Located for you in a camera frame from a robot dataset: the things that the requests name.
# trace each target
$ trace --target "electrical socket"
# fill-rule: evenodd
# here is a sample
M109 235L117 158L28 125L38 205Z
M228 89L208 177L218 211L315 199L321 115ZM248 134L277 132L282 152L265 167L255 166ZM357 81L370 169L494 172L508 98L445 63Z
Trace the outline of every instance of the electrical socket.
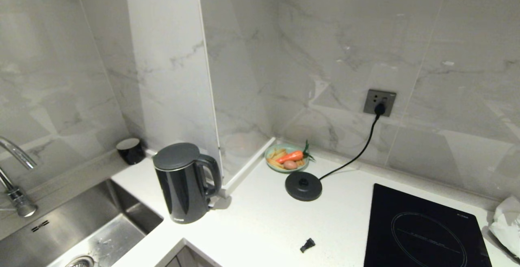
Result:
M385 113L383 113L382 115L384 115L385 117L390 117L390 113L392 112L392 107L394 106L396 96L397 93L394 92L377 91L370 89L366 94L366 101L364 102L363 112L375 115L375 107L381 102L384 102L386 110Z

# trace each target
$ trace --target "black mug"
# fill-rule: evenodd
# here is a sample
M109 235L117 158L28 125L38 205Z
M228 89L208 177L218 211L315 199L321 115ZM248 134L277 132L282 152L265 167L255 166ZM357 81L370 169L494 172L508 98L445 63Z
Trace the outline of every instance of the black mug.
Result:
M145 152L141 140L137 138L125 139L115 146L119 156L129 165L135 165L145 159Z
M154 167L169 215L176 223L187 224L203 217L209 210L210 197L217 195L222 186L217 161L200 154L191 143L161 149L154 156ZM206 183L204 167L210 170L214 186Z

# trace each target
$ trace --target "power cord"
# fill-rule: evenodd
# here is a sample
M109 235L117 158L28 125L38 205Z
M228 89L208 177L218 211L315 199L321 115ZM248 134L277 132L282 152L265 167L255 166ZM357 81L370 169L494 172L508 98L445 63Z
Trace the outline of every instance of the power cord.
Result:
M344 167L346 167L347 165L353 163L354 161L356 161L356 159L358 159L362 154L363 152L366 150L366 148L368 147L369 143L370 143L370 140L372 139L372 134L374 133L374 127L375 127L375 123L377 123L377 120L379 119L379 117L384 114L386 111L386 107L385 107L385 104L383 102L379 103L377 106L375 106L375 109L374 109L374 113L375 113L375 119L374 119L374 122L372 123L372 128L370 128L370 135L368 136L368 141L366 141L366 145L364 145L364 148L361 152L359 152L359 154L353 158L351 161L345 163L345 165L342 165L340 167L338 167L337 169L334 169L333 171L327 173L325 176L322 176L321 178L319 178L319 180L323 180L324 178L326 178L327 176L329 176L330 174L333 174L335 173L336 171L340 170L340 169L343 169Z

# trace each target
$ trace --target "black cooktop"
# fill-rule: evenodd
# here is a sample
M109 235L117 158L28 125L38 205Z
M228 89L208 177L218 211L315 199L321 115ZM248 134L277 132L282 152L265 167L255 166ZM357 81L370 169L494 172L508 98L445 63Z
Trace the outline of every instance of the black cooktop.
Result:
M490 267L474 215L374 185L364 267Z

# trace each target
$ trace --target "white countertop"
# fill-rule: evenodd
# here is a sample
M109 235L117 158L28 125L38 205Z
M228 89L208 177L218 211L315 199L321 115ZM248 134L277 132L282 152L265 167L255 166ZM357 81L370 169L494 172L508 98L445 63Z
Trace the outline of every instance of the white countertop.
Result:
M307 172L321 176L339 166L317 157ZM378 183L477 217L494 267L518 266L487 234L492 212L365 171L346 168L325 178L323 193L313 202L291 198L285 174L258 162L232 193L227 209L210 210L191 224L170 220L150 159L113 176L113 180L164 217L115 267L153 267L186 239L223 267L349 266L362 267L370 219L373 184ZM312 238L316 246L300 247Z

